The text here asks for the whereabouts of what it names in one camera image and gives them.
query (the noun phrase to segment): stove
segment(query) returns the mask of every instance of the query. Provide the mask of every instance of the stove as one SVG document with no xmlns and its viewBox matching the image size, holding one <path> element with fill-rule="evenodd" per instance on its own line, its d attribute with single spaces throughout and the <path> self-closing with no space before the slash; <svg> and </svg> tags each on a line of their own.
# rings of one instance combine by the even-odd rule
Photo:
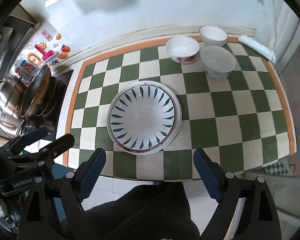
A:
<svg viewBox="0 0 300 240">
<path fill-rule="evenodd" d="M 45 103 L 36 114 L 25 121 L 21 134 L 28 134 L 46 127 L 49 133 L 44 139 L 56 140 L 60 111 L 72 73 L 73 70 L 69 70 L 58 77 L 51 78 Z"/>
</svg>

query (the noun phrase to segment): red stamp sticker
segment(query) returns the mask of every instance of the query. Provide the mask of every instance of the red stamp sticker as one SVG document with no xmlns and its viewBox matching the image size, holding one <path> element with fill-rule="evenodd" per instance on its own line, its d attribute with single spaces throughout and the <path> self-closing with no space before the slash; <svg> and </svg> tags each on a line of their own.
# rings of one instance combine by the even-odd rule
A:
<svg viewBox="0 0 300 240">
<path fill-rule="evenodd" d="M 45 37 L 48 41 L 52 41 L 52 36 L 46 31 L 46 30 L 43 30 L 41 32 L 42 36 Z"/>
</svg>

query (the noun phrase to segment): stack of plates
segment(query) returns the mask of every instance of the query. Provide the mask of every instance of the stack of plates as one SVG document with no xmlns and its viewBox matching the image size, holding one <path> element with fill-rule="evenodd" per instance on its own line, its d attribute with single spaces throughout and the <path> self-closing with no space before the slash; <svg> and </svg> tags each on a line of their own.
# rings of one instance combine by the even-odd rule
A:
<svg viewBox="0 0 300 240">
<path fill-rule="evenodd" d="M 154 81 L 126 87 L 112 100 L 107 117 L 111 139 L 119 148 L 135 155 L 162 150 L 174 139 L 180 124 L 177 97 Z"/>
</svg>

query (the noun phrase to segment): blue gripper pad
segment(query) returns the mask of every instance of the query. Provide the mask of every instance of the blue gripper pad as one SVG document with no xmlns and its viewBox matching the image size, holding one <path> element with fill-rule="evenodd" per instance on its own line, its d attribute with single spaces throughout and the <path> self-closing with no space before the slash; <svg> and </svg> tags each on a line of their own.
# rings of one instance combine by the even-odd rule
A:
<svg viewBox="0 0 300 240">
<path fill-rule="evenodd" d="M 36 141 L 46 137 L 48 135 L 48 129 L 45 127 L 42 127 L 32 133 L 29 133 L 27 135 L 23 136 L 22 144 L 23 145 L 31 145 L 35 143 Z"/>
<path fill-rule="evenodd" d="M 218 203 L 222 199 L 220 192 L 220 184 L 216 176 L 211 171 L 204 158 L 201 156 L 198 150 L 195 150 L 193 155 L 194 166 L 196 167 L 203 184 L 205 185 L 210 198 L 215 199 Z"/>
<path fill-rule="evenodd" d="M 81 179 L 80 189 L 77 195 L 80 202 L 90 196 L 92 189 L 97 182 L 103 167 L 106 164 L 106 152 L 104 149 L 97 148 L 90 158 L 94 157 L 95 159 L 91 162 L 90 167 L 88 167 L 88 170 Z M 90 161 L 91 160 L 89 159 L 87 162 L 81 163 L 81 165 L 89 165 Z"/>
</svg>

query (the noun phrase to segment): checkered tablecloth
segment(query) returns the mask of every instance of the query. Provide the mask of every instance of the checkered tablecloth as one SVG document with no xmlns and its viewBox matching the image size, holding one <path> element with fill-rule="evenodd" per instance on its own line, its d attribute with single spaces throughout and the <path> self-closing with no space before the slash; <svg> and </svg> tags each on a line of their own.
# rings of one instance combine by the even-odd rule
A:
<svg viewBox="0 0 300 240">
<path fill-rule="evenodd" d="M 200 61 L 190 65 L 173 62 L 165 46 L 87 65 L 79 77 L 74 109 L 69 109 L 75 145 L 69 150 L 68 166 L 77 168 L 102 147 L 107 153 L 103 175 L 172 181 L 199 178 L 193 165 L 197 148 L 231 172 L 267 166 L 289 155 L 282 98 L 261 56 L 239 43 L 227 43 L 225 48 L 239 65 L 221 81 L 208 79 Z M 182 123 L 176 138 L 162 151 L 135 156 L 114 145 L 106 118 L 114 96 L 142 80 L 161 82 L 175 93 Z"/>
</svg>

